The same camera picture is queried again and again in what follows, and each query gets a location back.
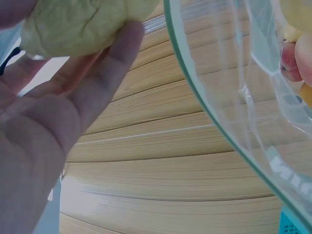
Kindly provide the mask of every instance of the wooden table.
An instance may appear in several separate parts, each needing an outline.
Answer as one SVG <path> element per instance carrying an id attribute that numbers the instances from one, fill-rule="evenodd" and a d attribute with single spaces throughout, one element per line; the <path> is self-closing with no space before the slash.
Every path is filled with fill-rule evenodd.
<path id="1" fill-rule="evenodd" d="M 161 14 L 159 5 L 152 17 Z M 230 45 L 235 31 L 227 15 L 221 12 L 222 36 Z M 239 17 L 247 40 L 248 16 Z M 205 23 L 188 37 L 214 60 L 216 38 Z M 207 69 L 206 75 L 222 75 L 217 62 Z M 273 97 L 258 95 L 258 101 Z M 71 151 L 60 233 L 275 234 L 280 206 L 202 111 L 164 27 L 145 36 L 112 103 Z"/>

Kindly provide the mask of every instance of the teal object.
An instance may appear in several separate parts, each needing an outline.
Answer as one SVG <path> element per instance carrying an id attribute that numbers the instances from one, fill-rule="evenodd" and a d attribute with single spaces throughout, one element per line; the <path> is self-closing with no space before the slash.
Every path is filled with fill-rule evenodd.
<path id="1" fill-rule="evenodd" d="M 282 207 L 278 234 L 309 234 L 309 232 L 287 207 Z"/>

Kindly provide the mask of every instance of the wood grain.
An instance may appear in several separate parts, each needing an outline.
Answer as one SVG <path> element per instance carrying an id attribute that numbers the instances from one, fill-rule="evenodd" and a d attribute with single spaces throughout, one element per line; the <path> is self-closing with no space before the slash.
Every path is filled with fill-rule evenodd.
<path id="1" fill-rule="evenodd" d="M 195 48 L 195 47 L 199 47 L 199 46 L 203 46 L 207 44 L 212 44 L 218 41 L 231 39 L 236 36 L 235 24 L 233 22 L 221 24 L 217 28 L 220 31 L 220 33 L 216 32 L 215 27 L 209 27 L 209 28 L 202 29 L 200 31 L 195 31 L 195 32 L 188 34 L 187 38 L 188 38 L 189 47 Z M 245 19 L 241 22 L 241 30 L 242 30 L 242 35 L 246 36 L 249 34 L 249 20 L 248 19 Z M 159 32 L 156 31 L 151 34 L 152 35 L 159 34 L 159 36 L 164 36 L 162 30 L 160 30 Z M 174 54 L 174 51 L 172 49 L 171 42 L 169 40 L 164 41 L 162 43 L 159 43 L 157 41 L 157 44 L 155 43 L 154 46 L 141 50 L 137 59 L 132 65 L 131 70 L 139 66 L 142 66 L 144 64 L 147 64 L 149 62 L 155 61 L 157 59 L 161 59 L 166 56 L 172 55 L 172 54 Z"/>
<path id="2" fill-rule="evenodd" d="M 201 110 L 189 85 L 181 80 L 111 102 L 86 134 Z"/>
<path id="3" fill-rule="evenodd" d="M 201 122 L 209 122 L 204 113 L 87 135 L 81 140 L 85 144 L 74 146 L 68 161 L 123 161 L 232 151 L 215 126 L 196 127 Z M 164 129 L 165 132 L 160 132 L 157 128 Z"/>
<path id="4" fill-rule="evenodd" d="M 59 214 L 59 234 L 121 234 Z"/>
<path id="5" fill-rule="evenodd" d="M 260 145 L 250 125 L 247 105 L 222 109 L 223 128 L 235 134 L 247 149 Z M 276 100 L 254 104 L 257 134 L 263 146 L 304 141 L 307 136 L 290 125 Z M 122 161 L 213 154 L 232 148 L 203 112 L 150 121 L 125 128 L 83 136 L 69 154 L 69 162 Z"/>
<path id="6" fill-rule="evenodd" d="M 275 234 L 276 197 L 215 202 L 153 201 L 62 190 L 61 212 L 122 233 Z"/>
<path id="7" fill-rule="evenodd" d="M 184 75 L 174 55 L 161 58 L 130 71 L 113 101 L 183 79 Z"/>
<path id="8" fill-rule="evenodd" d="M 63 186 L 153 200 L 237 200 L 270 196 L 237 152 L 122 162 L 68 163 Z"/>

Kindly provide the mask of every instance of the yellow fruit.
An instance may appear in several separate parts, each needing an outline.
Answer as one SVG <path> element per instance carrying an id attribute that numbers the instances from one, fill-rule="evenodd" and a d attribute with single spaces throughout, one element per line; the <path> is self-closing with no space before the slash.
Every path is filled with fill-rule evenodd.
<path id="1" fill-rule="evenodd" d="M 310 108 L 312 108 L 312 87 L 308 86 L 306 83 L 303 83 L 298 95 Z"/>
<path id="2" fill-rule="evenodd" d="M 302 31 L 295 29 L 289 24 L 286 24 L 284 37 L 287 41 L 290 41 L 290 42 L 297 41 L 302 34 L 303 34 Z"/>
<path id="3" fill-rule="evenodd" d="M 294 28 L 312 33 L 312 2 L 309 0 L 280 0 L 287 22 Z"/>
<path id="4" fill-rule="evenodd" d="M 84 56 L 110 46 L 126 21 L 145 20 L 158 0 L 38 0 L 21 48 L 43 57 Z"/>

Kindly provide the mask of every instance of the finger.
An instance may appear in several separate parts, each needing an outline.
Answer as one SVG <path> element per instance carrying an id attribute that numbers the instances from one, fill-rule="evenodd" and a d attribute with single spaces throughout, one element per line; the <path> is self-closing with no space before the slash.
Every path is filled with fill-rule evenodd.
<path id="1" fill-rule="evenodd" d="M 32 60 L 24 55 L 5 69 L 0 81 L 8 86 L 12 93 L 22 90 L 47 63 L 48 60 Z"/>
<path id="2" fill-rule="evenodd" d="M 141 23 L 127 24 L 98 69 L 68 98 L 46 95 L 22 115 L 48 132 L 66 155 L 90 124 L 89 121 L 94 120 L 109 103 L 114 90 L 132 65 L 142 37 Z"/>
<path id="3" fill-rule="evenodd" d="M 90 69 L 99 54 L 70 58 L 47 82 L 29 91 L 26 96 L 39 98 L 46 94 L 62 94 L 72 90 Z"/>
<path id="4" fill-rule="evenodd" d="M 0 0 L 0 29 L 14 26 L 26 18 L 37 0 Z"/>
<path id="5" fill-rule="evenodd" d="M 139 22 L 128 22 L 101 63 L 74 90 L 69 99 L 76 106 L 83 129 L 100 115 L 134 62 L 144 35 Z"/>

